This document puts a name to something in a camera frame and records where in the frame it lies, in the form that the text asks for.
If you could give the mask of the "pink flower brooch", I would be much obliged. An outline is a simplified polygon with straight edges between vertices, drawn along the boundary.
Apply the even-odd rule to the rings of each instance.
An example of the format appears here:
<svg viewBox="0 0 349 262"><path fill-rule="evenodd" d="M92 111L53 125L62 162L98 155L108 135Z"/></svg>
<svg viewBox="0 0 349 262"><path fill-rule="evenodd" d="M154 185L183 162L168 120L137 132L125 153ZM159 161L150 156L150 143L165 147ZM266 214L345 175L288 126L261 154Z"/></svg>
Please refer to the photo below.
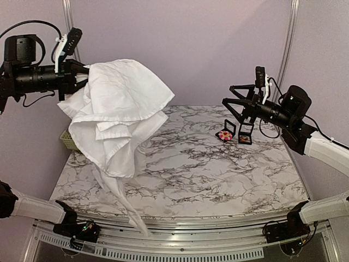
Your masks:
<svg viewBox="0 0 349 262"><path fill-rule="evenodd" d="M227 130L222 130L218 133L218 138L222 141L229 141L233 138L233 135Z"/></svg>

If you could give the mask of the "white button shirt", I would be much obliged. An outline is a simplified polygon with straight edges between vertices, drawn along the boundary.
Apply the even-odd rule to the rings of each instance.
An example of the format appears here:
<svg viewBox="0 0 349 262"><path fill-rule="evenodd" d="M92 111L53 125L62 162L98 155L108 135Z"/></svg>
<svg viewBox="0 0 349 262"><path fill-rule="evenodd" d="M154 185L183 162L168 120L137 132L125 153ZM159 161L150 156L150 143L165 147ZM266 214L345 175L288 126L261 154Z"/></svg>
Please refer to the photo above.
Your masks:
<svg viewBox="0 0 349 262"><path fill-rule="evenodd" d="M68 131L93 163L95 179L125 208L129 223L148 235L124 183L144 168L143 144L167 121L164 107L174 93L133 59L95 63L88 70L87 83L58 106L71 119Z"/></svg>

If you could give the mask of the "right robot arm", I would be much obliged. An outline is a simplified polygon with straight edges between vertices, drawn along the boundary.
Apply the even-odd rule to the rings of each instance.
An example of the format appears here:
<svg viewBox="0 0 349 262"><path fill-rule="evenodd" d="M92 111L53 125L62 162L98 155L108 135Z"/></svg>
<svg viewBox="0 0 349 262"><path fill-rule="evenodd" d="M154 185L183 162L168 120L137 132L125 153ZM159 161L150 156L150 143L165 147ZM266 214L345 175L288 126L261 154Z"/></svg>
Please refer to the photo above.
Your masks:
<svg viewBox="0 0 349 262"><path fill-rule="evenodd" d="M348 175L348 146L326 136L318 126L306 124L303 119L311 105L308 94L296 85L291 85L276 104L255 94L250 85L248 96L237 92L239 86L231 86L235 99L223 99L223 105L243 123L247 118L260 118L281 129L286 145L302 156L317 159L344 175ZM282 233L287 238L309 232L309 224L336 217L348 216L348 192L318 201L299 203L287 214Z"/></svg>

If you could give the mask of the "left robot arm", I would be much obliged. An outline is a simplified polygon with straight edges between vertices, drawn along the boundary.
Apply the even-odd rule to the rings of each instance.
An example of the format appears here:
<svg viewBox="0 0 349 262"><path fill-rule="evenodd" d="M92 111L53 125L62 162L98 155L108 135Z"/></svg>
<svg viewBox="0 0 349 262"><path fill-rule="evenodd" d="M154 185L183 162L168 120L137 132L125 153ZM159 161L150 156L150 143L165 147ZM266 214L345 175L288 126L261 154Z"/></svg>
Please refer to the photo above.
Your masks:
<svg viewBox="0 0 349 262"><path fill-rule="evenodd" d="M36 46L41 46L41 55L46 55L45 45L36 34L14 35L4 44L4 61L1 65L1 111L8 98L16 102L25 100L27 94L40 92L44 96L74 94L87 84L78 81L79 74L88 75L84 64L71 59L82 31L73 27L68 34L59 34L53 50L53 64L42 65L36 60ZM91 222L78 222L76 212L67 204L45 201L26 196L1 182L1 218L24 216L54 224L58 233L75 237L91 230Z"/></svg>

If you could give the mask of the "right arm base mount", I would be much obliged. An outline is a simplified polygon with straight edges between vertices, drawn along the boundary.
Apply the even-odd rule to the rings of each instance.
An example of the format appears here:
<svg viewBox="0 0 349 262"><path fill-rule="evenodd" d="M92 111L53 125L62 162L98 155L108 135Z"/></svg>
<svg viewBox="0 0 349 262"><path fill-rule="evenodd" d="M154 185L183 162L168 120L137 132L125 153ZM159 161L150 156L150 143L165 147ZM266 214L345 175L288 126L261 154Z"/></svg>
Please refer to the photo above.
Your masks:
<svg viewBox="0 0 349 262"><path fill-rule="evenodd" d="M267 243L293 239L303 235L310 236L311 230L300 219L288 219L284 222L269 221L262 228Z"/></svg>

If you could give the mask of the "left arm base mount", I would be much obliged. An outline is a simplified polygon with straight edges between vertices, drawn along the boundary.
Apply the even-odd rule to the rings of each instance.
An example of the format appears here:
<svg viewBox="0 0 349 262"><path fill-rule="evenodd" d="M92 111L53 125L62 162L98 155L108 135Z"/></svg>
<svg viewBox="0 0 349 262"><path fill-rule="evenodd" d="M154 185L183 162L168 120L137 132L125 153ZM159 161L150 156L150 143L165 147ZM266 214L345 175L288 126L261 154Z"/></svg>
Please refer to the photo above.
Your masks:
<svg viewBox="0 0 349 262"><path fill-rule="evenodd" d="M53 232L73 240L97 243L100 234L100 226L93 220L65 222L62 224L55 224Z"/></svg>

